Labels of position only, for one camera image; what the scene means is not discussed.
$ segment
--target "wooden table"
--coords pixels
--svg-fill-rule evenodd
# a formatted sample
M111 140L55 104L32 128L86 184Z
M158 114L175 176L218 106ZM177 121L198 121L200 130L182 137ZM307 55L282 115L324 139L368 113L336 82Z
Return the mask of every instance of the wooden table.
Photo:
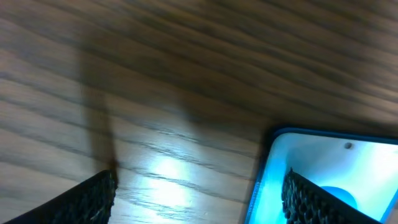
M398 136L394 0L2 0L0 68L0 222L117 160L111 223L237 223L263 130Z

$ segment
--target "blue border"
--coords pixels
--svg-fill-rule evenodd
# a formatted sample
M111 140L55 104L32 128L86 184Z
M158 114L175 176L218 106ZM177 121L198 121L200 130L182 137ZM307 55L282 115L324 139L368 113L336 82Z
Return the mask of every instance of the blue border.
M248 209L246 211L246 218L244 219L244 223L247 224L250 222L250 217L252 214L253 206L257 198L257 193L259 190L259 186L262 180L262 175L264 173L264 169L266 167L268 155L270 149L275 141L280 135L286 133L297 133L297 134L311 134L315 136L324 136L324 137L331 137L331 138L344 138L350 140L358 140L358 141L371 141L371 142L378 142L378 143L386 143L386 144L395 144L398 145L398 139L389 138L389 137L380 137L380 136L370 136L365 134L353 134L353 133L346 133L346 132L337 132L337 131L327 131L327 130L320 130L320 129L311 129L311 128L298 128L293 126L279 126L276 128L270 129L268 132L265 133L262 139L262 146L263 149L262 156L259 161L259 168L258 174L256 177L256 181L254 184L254 188L252 191L252 196L250 199L250 203ZM381 218L381 222L384 223L387 218L388 214L394 208L395 201L398 200L398 189L393 196L387 210L384 212L384 215Z

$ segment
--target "white surface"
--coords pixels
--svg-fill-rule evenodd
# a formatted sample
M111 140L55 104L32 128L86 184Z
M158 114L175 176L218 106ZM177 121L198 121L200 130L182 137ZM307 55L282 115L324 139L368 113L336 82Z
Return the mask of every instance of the white surface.
M345 149L347 142L354 147ZM346 190L376 220L398 188L398 146L287 133L271 147L250 223L286 222L280 195L290 167L320 187Z

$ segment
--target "textured black pad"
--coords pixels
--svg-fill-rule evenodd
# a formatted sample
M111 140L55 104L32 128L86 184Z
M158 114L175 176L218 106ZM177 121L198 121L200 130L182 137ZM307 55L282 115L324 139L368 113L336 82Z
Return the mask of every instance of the textured black pad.
M111 216L115 190L111 172L104 170L5 224L104 224Z
M295 173L292 169L284 179L282 200L287 223L379 223Z

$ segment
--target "brown wooden surface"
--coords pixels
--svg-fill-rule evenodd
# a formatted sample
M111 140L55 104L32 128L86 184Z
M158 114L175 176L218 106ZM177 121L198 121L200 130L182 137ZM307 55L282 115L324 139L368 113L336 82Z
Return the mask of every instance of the brown wooden surface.
M393 0L2 0L0 68L0 222L115 158L111 223L237 223L263 130L398 136Z

